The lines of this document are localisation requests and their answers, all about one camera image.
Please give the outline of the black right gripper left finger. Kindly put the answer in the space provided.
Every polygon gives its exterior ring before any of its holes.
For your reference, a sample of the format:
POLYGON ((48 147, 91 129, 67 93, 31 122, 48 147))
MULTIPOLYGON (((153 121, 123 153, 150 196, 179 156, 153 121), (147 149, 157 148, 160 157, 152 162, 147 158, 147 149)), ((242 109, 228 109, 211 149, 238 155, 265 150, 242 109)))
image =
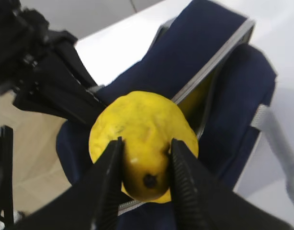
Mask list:
POLYGON ((122 183, 122 138, 110 141, 88 173, 13 230, 114 230, 122 183))

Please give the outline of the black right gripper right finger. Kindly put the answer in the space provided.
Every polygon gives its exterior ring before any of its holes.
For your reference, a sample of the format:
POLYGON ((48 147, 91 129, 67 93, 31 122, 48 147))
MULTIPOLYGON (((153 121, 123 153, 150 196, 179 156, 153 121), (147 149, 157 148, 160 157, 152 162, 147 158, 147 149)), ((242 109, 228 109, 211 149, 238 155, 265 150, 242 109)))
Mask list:
POLYGON ((179 230, 291 230, 217 181, 186 144, 173 139, 170 193, 179 230))

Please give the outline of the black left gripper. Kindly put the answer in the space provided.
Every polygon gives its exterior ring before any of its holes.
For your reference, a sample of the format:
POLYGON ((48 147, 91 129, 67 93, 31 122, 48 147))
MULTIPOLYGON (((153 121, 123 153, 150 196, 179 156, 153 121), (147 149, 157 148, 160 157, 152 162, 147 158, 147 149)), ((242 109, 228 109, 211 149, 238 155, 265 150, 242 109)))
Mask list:
POLYGON ((0 0, 0 96, 12 90, 21 110, 92 126, 106 106, 81 62, 75 37, 52 31, 44 16, 18 0, 0 0))

